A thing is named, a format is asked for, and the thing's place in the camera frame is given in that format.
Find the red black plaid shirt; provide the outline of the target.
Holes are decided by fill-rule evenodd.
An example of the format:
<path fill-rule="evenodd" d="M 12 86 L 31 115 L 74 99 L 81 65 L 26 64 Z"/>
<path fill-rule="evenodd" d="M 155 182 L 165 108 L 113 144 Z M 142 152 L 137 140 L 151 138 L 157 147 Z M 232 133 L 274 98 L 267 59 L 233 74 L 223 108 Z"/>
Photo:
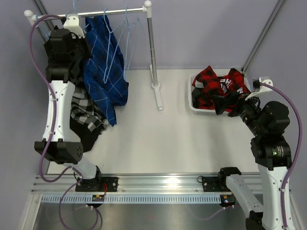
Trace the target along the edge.
<path fill-rule="evenodd" d="M 250 93 L 244 83 L 244 75 L 236 68 L 231 68 L 225 76 L 218 77 L 211 66 L 196 75 L 192 86 L 203 91 L 202 107 L 200 109 L 214 110 L 212 97 L 227 96 L 230 92 Z"/>

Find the dark pinstriped shirt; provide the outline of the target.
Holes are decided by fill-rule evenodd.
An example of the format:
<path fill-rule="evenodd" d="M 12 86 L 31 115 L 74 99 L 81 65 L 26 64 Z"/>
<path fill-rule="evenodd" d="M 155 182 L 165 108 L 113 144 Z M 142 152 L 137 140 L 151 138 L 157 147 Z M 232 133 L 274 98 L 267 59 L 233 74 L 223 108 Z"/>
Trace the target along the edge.
<path fill-rule="evenodd" d="M 192 104 L 195 108 L 202 107 L 202 98 L 203 98 L 203 91 L 200 88 L 194 88 L 191 93 L 192 96 Z"/>

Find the blue plaid shirt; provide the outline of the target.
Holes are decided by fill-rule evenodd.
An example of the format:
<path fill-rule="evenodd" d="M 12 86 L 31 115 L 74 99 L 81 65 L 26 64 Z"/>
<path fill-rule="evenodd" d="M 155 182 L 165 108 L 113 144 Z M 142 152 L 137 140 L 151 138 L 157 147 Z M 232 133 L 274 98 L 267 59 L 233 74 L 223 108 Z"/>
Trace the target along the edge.
<path fill-rule="evenodd" d="M 111 126 L 117 124 L 116 106 L 128 101 L 129 83 L 124 58 L 107 16 L 85 18 L 91 57 L 83 62 L 83 81 L 90 97 Z"/>

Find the blue hanger of red shirt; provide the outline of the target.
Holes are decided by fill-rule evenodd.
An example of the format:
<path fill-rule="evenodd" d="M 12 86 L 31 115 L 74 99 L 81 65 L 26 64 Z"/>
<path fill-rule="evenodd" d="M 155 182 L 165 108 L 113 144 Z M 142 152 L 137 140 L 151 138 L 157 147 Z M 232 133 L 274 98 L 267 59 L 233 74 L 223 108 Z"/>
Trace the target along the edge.
<path fill-rule="evenodd" d="M 106 11 L 108 10 L 108 8 L 104 9 L 104 13 L 103 13 L 103 19 L 104 19 L 104 23 L 105 26 L 107 28 L 108 31 L 108 46 L 107 46 L 107 53 L 106 53 L 106 68 L 105 68 L 105 72 L 104 72 L 104 77 L 103 77 L 103 83 L 106 84 L 108 79 L 109 79 L 109 74 L 111 72 L 111 68 L 115 59 L 115 55 L 116 55 L 116 51 L 118 49 L 118 42 L 116 44 L 115 47 L 115 51 L 113 52 L 113 55 L 111 55 L 111 60 L 109 61 L 109 54 L 110 54 L 110 47 L 112 45 L 112 39 L 111 37 L 114 35 L 114 32 L 121 26 L 125 25 L 125 20 L 121 21 L 113 30 L 110 29 L 109 24 L 106 22 Z"/>

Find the light blue wire hanger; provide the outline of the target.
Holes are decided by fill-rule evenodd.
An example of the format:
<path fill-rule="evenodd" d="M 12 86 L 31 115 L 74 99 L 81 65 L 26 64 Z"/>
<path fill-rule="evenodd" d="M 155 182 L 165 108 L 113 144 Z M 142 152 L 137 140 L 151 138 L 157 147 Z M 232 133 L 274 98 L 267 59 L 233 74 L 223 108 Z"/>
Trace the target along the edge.
<path fill-rule="evenodd" d="M 138 34 L 139 34 L 139 28 L 140 28 L 140 19 L 137 18 L 133 22 L 130 22 L 128 19 L 128 7 L 125 9 L 125 22 L 126 22 L 126 28 L 127 28 L 127 39 L 126 39 L 126 51 L 125 51 L 125 59 L 124 59 L 124 80 L 127 79 L 127 71 L 130 69 L 132 56 L 134 53 L 134 49 L 136 46 Z M 133 43 L 130 42 L 131 35 L 134 33 L 134 40 Z"/>

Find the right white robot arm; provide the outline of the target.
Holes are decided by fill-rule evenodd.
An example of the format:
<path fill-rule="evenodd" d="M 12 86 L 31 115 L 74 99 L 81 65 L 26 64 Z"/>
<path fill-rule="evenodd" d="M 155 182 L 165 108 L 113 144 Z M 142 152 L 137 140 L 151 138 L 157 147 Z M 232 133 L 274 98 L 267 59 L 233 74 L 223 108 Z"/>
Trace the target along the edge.
<path fill-rule="evenodd" d="M 214 95 L 217 115 L 232 106 L 230 117 L 239 116 L 254 135 L 251 152 L 258 165 L 262 182 L 263 203 L 260 203 L 243 181 L 236 167 L 222 168 L 217 185 L 230 190 L 246 217 L 248 230 L 294 230 L 286 173 L 292 165 L 291 149 L 283 133 L 290 124 L 286 105 L 270 101 L 260 108 L 257 97 L 231 92 Z"/>

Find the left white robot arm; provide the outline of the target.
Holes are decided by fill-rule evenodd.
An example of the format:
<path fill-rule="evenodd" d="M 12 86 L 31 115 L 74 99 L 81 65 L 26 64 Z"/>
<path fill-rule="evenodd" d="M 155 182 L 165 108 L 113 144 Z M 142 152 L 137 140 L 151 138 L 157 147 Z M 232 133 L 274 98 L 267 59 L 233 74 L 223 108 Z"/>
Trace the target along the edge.
<path fill-rule="evenodd" d="M 49 93 L 46 128 L 34 143 L 43 159 L 64 165 L 78 174 L 76 191 L 99 191 L 103 186 L 100 169 L 83 156 L 81 139 L 70 128 L 71 102 L 81 63 L 89 57 L 85 39 L 68 29 L 53 31 L 44 44 L 48 56 L 46 80 Z"/>

